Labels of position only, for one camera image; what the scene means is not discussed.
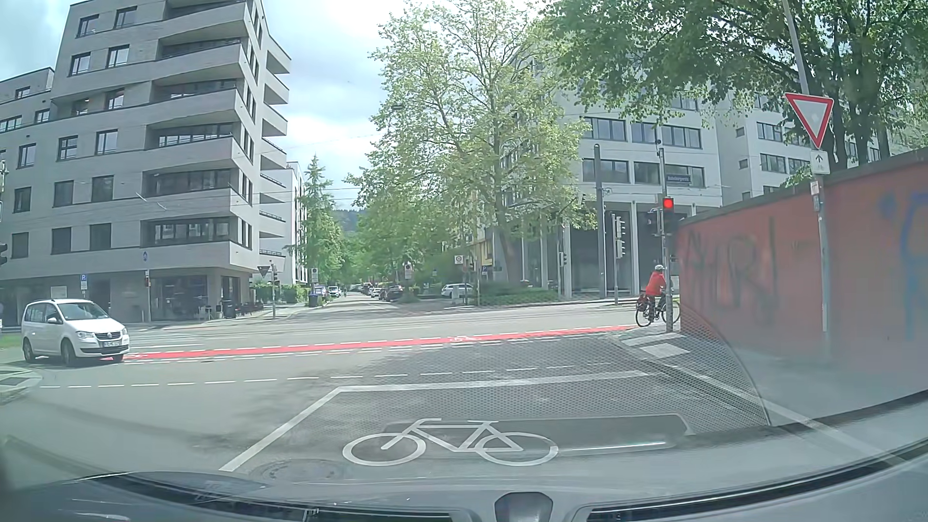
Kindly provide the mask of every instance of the white van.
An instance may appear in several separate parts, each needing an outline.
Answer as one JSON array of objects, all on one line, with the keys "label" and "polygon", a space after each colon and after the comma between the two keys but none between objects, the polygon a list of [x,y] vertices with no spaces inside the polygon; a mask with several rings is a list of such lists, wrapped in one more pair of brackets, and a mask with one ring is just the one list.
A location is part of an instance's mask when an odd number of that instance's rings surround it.
[{"label": "white van", "polygon": [[22,313],[22,356],[61,357],[65,366],[77,359],[122,361],[129,353],[129,332],[103,308],[86,299],[43,299]]}]

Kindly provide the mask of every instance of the yield sign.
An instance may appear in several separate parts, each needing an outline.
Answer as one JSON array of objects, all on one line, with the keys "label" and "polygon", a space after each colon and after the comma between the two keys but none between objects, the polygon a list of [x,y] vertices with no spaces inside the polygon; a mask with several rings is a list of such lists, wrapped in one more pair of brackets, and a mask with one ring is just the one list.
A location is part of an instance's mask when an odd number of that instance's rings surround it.
[{"label": "yield sign", "polygon": [[822,96],[809,96],[806,94],[786,93],[786,99],[793,106],[799,121],[803,123],[806,132],[815,144],[816,149],[821,149],[821,142],[825,139],[825,129],[828,128],[828,120],[831,118],[831,107],[834,106],[834,100]]}]

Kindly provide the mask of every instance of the bicycle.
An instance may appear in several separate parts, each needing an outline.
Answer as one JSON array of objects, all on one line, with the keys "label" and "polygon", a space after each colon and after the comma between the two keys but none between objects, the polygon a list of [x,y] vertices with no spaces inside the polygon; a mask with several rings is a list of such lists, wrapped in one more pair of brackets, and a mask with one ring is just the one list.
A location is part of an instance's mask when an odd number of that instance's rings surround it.
[{"label": "bicycle", "polygon": [[[660,316],[663,322],[667,322],[667,304],[666,299],[663,299],[663,305],[658,303],[654,305],[654,314],[649,314],[650,304],[648,302],[648,297],[641,293],[638,296],[638,301],[635,303],[635,323],[644,328],[645,326],[651,326],[655,321],[656,316]],[[680,298],[674,297],[674,324],[677,324],[680,321]]]},{"label": "bicycle", "polygon": [[[441,422],[442,419],[419,419],[413,424],[410,424],[405,430],[399,433],[375,433],[371,435],[365,435],[363,437],[356,438],[355,440],[345,444],[345,447],[342,449],[342,456],[351,463],[367,465],[367,466],[392,466],[402,463],[408,463],[421,457],[425,453],[426,445],[425,441],[429,440],[438,446],[445,448],[454,453],[477,453],[483,457],[486,461],[491,463],[497,463],[508,466],[530,466],[530,465],[539,465],[541,463],[546,463],[547,461],[553,459],[558,454],[558,445],[554,443],[551,439],[547,437],[542,437],[534,433],[523,433],[523,432],[508,432],[503,433],[497,430],[492,426],[496,421],[468,421],[473,424],[425,424],[425,423],[435,423]],[[473,432],[467,436],[467,438],[459,446],[450,444],[428,432],[425,429],[428,428],[442,428],[442,429],[472,429]],[[489,435],[479,438],[483,435],[484,432],[488,432]],[[354,454],[354,448],[365,441],[372,440],[379,437],[389,437],[385,444],[380,446],[381,450],[389,450],[394,444],[400,440],[406,438],[412,440],[416,443],[416,448],[408,455],[394,459],[391,461],[368,461],[361,459]],[[506,461],[500,458],[497,458],[490,453],[517,453],[519,451],[525,451],[525,449],[516,444],[511,438],[512,437],[529,437],[541,440],[548,445],[548,453],[543,455],[540,458],[533,459],[530,461]],[[506,445],[504,448],[487,448],[486,444],[492,440],[499,440]]]}]

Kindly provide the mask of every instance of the red jacket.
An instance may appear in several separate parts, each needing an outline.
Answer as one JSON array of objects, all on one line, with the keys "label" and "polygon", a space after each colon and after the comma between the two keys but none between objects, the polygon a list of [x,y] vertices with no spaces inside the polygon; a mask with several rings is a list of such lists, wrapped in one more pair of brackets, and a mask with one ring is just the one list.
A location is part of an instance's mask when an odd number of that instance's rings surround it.
[{"label": "red jacket", "polygon": [[644,294],[656,297],[661,294],[664,286],[667,286],[667,281],[664,280],[664,274],[654,270],[651,273],[651,279],[648,281],[648,286],[644,288]]}]

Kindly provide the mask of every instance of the street sign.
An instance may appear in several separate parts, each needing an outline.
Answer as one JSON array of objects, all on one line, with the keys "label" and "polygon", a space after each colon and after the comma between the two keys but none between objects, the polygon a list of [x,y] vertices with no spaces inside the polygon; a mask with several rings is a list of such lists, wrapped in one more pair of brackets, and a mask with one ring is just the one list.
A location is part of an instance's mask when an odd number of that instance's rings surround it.
[{"label": "street sign", "polygon": [[799,121],[809,134],[809,138],[816,149],[821,149],[821,142],[825,139],[825,130],[831,118],[831,108],[834,100],[822,96],[809,96],[805,94],[786,93],[786,99],[799,116]]},{"label": "street sign", "polygon": [[812,168],[812,174],[830,174],[831,167],[828,165],[828,152],[825,150],[813,150],[812,163],[809,166]]}]

